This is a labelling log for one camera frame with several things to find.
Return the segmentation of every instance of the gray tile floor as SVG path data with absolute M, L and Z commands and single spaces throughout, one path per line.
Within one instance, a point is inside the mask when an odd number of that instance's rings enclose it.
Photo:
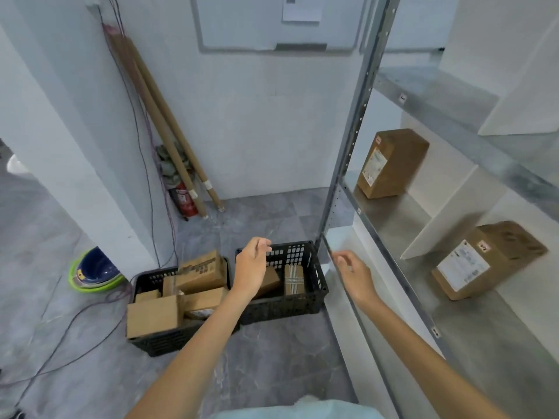
M 48 359 L 83 307 L 105 295 L 83 295 L 66 283 L 69 263 L 91 241 L 36 182 L 5 172 L 0 161 L 0 403 L 13 403 Z M 178 250 L 194 257 L 234 250 L 254 235 L 273 242 L 313 239 L 325 189 L 226 201 L 207 221 L 181 224 Z M 349 225 L 346 209 L 339 225 Z M 158 358 L 129 344 L 126 301 L 100 304 L 78 316 L 21 401 L 29 418 L 122 418 L 174 354 Z M 23 382 L 6 385 L 18 380 Z M 326 312 L 262 322 L 234 334 L 217 366 L 201 416 L 223 409 L 291 404 L 305 394 L 355 401 Z

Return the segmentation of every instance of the person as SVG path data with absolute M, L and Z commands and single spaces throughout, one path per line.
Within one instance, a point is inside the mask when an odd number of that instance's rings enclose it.
M 252 238 L 236 258 L 233 287 L 220 306 L 184 346 L 125 419 L 191 419 L 199 410 L 213 369 L 241 313 L 256 295 L 266 271 L 270 240 Z M 351 251 L 332 254 L 347 293 L 409 369 L 441 419 L 508 418 L 485 395 L 395 314 L 376 293 L 367 265 Z M 342 401 L 240 409 L 216 418 L 382 418 L 373 408 Z

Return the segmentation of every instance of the wooden pole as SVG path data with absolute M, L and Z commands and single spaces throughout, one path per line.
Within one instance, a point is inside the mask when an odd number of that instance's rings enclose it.
M 181 130 L 181 127 L 178 125 L 177 119 L 175 118 L 175 116 L 174 116 L 173 112 L 171 111 L 169 105 L 167 104 L 167 102 L 163 98 L 163 94 L 161 93 L 161 91 L 159 90 L 159 87 L 157 86 L 157 83 L 155 82 L 155 80 L 151 76 L 148 67 L 146 66 L 146 64 L 142 60 L 142 57 L 140 56 L 140 52 L 137 50 L 136 46 L 134 45 L 134 43 L 132 42 L 131 39 L 126 38 L 126 41 L 128 42 L 128 46 L 130 47 L 130 51 L 132 52 L 132 56 L 134 58 L 134 61 L 136 62 L 136 65 L 137 65 L 138 69 L 140 70 L 140 73 L 142 74 L 142 76 L 145 80 L 145 83 L 147 84 L 147 86 L 149 88 L 149 91 L 151 92 L 151 96 L 153 97 L 153 99 L 155 100 L 155 103 L 159 107 L 159 110 L 161 111 L 161 114 L 163 114 L 164 118 L 167 120 L 167 124 L 169 124 L 169 127 L 171 128 L 171 131 L 173 131 L 174 135 L 177 137 L 178 142 L 180 143 L 182 148 L 185 150 L 186 156 L 188 157 L 188 159 L 192 163 L 192 167 L 194 167 L 194 170 L 196 171 L 196 173 L 200 177 L 200 180 L 202 181 L 202 183 L 206 187 L 206 190 L 208 191 L 208 194 L 210 195 L 214 204 L 217 206 L 217 208 L 219 209 L 220 212 L 224 211 L 225 206 L 224 206 L 223 202 L 221 201 L 221 199 L 219 198 L 219 196 L 217 195 L 217 193 L 213 189 L 212 184 L 211 184 L 210 180 L 208 179 L 208 177 L 206 175 L 206 172 L 204 172 L 204 169 L 202 168 L 202 165 L 200 164 L 200 162 L 198 161 L 198 158 L 194 154 L 194 151 L 192 150 L 192 147 L 188 143 L 188 141 L 185 137 L 185 134 L 183 134 L 183 132 Z
M 157 129 L 161 140 L 163 141 L 163 145 L 167 149 L 175 167 L 177 168 L 178 174 L 180 175 L 181 179 L 186 185 L 190 196 L 192 197 L 192 201 L 196 205 L 198 209 L 198 214 L 206 219 L 207 212 L 204 203 L 202 202 L 201 198 L 198 197 L 196 191 L 194 189 L 194 183 L 192 183 L 192 179 L 190 179 L 190 175 L 185 168 L 185 165 L 182 162 L 180 154 L 178 154 L 177 147 L 175 147 L 173 143 L 173 139 L 171 135 L 169 135 L 169 131 L 167 130 L 165 118 L 159 111 L 157 104 L 155 103 L 151 93 L 148 89 L 148 86 L 144 82 L 144 78 L 142 77 L 140 71 L 138 70 L 134 59 L 130 56 L 130 50 L 128 50 L 128 45 L 124 44 L 124 40 L 121 35 L 111 34 L 106 31 L 106 34 L 111 42 L 111 45 L 116 51 L 121 63 L 124 65 L 126 71 L 128 72 L 128 76 L 134 83 L 138 94 L 140 95 L 146 110 L 148 111 L 151 120 L 153 121 L 153 125 Z

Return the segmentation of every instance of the fire extinguisher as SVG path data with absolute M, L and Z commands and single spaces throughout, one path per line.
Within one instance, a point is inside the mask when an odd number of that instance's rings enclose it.
M 183 181 L 177 185 L 175 191 L 177 192 L 178 208 L 181 213 L 186 217 L 196 216 L 198 214 L 198 209 L 194 201 L 192 201 L 192 197 L 190 197 Z

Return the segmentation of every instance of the light blue shirt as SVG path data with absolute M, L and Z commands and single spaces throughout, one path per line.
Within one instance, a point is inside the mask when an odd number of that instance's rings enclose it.
M 259 407 L 219 412 L 211 419 L 383 419 L 372 407 L 339 400 L 297 403 L 293 406 Z

